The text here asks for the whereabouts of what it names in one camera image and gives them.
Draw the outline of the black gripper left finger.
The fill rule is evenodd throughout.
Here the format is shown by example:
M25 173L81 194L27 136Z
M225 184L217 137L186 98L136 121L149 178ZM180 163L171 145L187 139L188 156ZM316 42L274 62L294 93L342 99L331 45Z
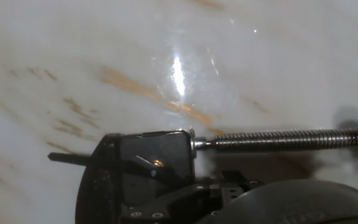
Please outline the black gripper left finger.
M196 223L222 207L218 185L188 185L121 212L120 224Z

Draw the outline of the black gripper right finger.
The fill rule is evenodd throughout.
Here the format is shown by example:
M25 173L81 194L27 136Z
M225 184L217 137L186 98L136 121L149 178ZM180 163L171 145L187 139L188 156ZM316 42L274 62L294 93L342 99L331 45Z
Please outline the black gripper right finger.
M246 179L238 170L224 170L221 172L221 199L222 205L229 205L242 194L262 186L262 181Z

